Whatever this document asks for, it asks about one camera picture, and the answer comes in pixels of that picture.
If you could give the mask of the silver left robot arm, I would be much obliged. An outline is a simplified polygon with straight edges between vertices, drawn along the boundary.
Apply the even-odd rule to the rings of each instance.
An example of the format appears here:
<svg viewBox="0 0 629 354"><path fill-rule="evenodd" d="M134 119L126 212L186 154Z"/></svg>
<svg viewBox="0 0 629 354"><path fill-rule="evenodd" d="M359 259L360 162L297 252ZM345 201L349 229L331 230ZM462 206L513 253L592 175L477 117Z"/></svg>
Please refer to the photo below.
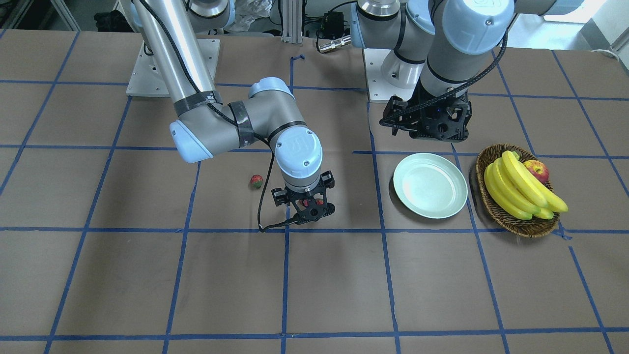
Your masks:
<svg viewBox="0 0 629 354"><path fill-rule="evenodd" d="M352 7L352 44L391 50L386 73L413 88L393 95L379 124L413 139L460 143L469 137L467 91L497 66L516 14L563 15L579 0L358 0ZM418 78L404 70L420 66Z"/></svg>

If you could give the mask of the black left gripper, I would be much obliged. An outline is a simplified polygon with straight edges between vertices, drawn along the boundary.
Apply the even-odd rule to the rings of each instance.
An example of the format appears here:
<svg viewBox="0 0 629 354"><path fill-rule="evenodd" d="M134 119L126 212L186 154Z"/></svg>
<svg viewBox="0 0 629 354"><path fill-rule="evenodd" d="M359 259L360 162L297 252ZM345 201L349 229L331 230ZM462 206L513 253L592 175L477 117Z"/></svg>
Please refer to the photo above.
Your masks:
<svg viewBox="0 0 629 354"><path fill-rule="evenodd" d="M469 137L467 124L472 116L472 105L467 93L459 97L443 99L409 114L403 114L396 118L390 117L420 104L420 99L432 98L433 96L430 94L420 95L414 96L408 102L397 96L392 96L379 124L391 128L392 135L396 135L398 131L406 131L412 139L447 143L465 141Z"/></svg>

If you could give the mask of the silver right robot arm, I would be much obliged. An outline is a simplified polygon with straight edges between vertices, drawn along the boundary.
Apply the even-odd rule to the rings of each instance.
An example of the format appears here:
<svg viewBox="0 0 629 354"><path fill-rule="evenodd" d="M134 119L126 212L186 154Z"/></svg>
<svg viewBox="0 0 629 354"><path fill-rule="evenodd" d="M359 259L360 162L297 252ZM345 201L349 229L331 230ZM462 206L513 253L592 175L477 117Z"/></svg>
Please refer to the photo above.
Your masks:
<svg viewBox="0 0 629 354"><path fill-rule="evenodd" d="M281 226L305 224L332 215L327 198L330 171L322 171L323 147L280 78L263 78L247 98L223 99L202 53L201 33L230 26L233 0L122 0L130 27L142 34L176 118L170 124L175 147L187 163L247 148L260 141L270 148L285 185L271 191L277 206L295 215Z"/></svg>

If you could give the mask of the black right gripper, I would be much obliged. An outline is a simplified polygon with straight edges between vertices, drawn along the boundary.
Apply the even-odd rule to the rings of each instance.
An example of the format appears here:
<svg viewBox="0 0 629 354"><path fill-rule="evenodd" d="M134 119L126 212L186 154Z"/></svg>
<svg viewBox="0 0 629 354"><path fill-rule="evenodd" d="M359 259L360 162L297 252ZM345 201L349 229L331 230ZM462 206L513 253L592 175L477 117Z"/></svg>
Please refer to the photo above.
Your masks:
<svg viewBox="0 0 629 354"><path fill-rule="evenodd" d="M287 220L289 224L301 225L332 215L336 211L336 207L333 203L327 201L326 189L324 184L318 184L312 190L305 192L296 192L287 189L289 203L293 204L296 209L296 213ZM304 207L300 202L302 199L323 199L324 204Z"/></svg>

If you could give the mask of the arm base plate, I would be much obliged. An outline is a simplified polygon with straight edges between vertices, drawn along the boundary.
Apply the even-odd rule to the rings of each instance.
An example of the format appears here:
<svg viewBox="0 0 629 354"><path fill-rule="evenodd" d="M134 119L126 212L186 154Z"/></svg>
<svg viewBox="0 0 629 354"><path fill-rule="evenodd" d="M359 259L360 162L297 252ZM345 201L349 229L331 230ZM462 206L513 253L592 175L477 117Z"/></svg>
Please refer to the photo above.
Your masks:
<svg viewBox="0 0 629 354"><path fill-rule="evenodd" d="M204 56L206 67L212 79L216 75L216 67L220 53L220 40L198 39L200 50ZM170 96L166 83L154 63L154 56L144 53L140 46L139 55L132 70L126 94L132 97L168 98Z"/></svg>
<svg viewBox="0 0 629 354"><path fill-rule="evenodd" d="M369 101L387 103L392 96L409 100L420 78L424 63L407 63L393 50L364 49Z"/></svg>

